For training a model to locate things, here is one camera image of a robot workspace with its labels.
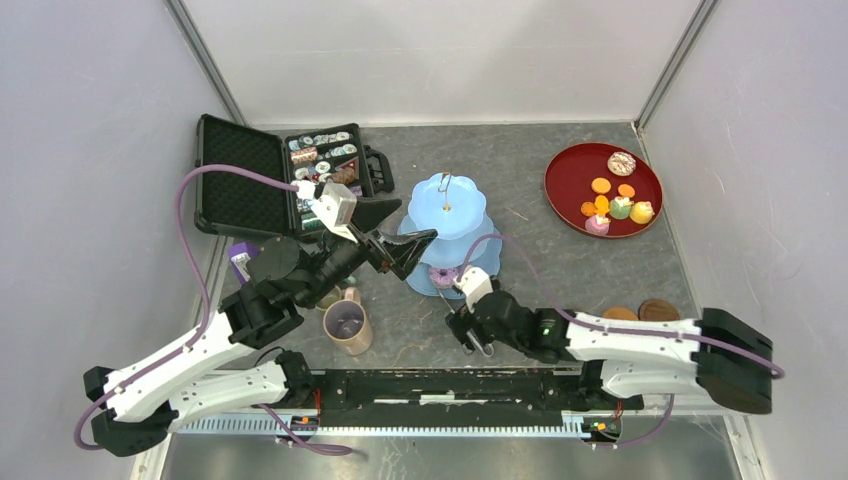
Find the pink frosted donut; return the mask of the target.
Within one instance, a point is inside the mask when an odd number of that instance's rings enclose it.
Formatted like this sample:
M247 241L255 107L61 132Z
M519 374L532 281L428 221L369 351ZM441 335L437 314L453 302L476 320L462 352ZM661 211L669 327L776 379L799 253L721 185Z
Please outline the pink frosted donut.
M437 289L449 289L453 286L458 270L454 267L443 268L431 266L428 269L428 278Z

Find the blue three-tier cake stand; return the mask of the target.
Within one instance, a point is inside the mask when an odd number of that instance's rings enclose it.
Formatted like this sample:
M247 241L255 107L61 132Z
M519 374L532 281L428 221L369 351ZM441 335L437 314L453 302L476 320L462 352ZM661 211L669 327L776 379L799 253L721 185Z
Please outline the blue three-tier cake stand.
M435 229L438 237L406 279L415 292L438 296L437 288L428 278L431 266L454 267L459 274L468 262L490 275L500 272L503 243L498 238L485 237L497 229L487 213L485 194L471 178L443 172L414 186L398 232L406 234L427 229ZM441 291L448 300L462 298L452 287Z

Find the metal tongs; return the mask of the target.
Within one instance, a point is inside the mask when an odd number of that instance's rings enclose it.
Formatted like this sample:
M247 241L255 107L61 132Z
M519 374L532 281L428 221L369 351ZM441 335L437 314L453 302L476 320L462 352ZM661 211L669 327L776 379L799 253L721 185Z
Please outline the metal tongs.
M495 353L494 346L492 343L485 343L480 340L473 324L474 318L467 312L467 308L465 306L455 307L439 289L437 289L437 294L449 309L449 314L445 317L445 324L460 343L465 354L480 353L485 358L491 358Z

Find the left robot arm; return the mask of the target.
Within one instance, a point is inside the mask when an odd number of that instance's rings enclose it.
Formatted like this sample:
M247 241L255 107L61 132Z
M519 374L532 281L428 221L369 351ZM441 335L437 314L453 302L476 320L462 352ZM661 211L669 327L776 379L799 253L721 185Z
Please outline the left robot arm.
M91 408L82 417L92 450L133 456L183 425L219 412L280 404L302 407L315 379L301 353L285 350L258 366L221 377L213 371L264 349L298 328L311 309L363 264L407 278L437 238L433 229L390 235L379 224L400 201L353 207L319 202L333 221L313 248L290 236L265 241L248 264L248 281L204 320L156 353L121 369L94 367L83 377Z

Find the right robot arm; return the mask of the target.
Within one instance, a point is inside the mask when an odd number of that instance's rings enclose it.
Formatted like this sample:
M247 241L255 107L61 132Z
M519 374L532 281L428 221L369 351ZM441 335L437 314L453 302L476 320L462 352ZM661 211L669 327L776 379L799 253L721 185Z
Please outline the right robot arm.
M696 319L612 320L563 308L524 307L496 290L445 322L466 349L501 343L545 365L579 362L580 400L602 408L614 398L706 395L736 412L772 412L779 377L772 341L731 313L705 308Z

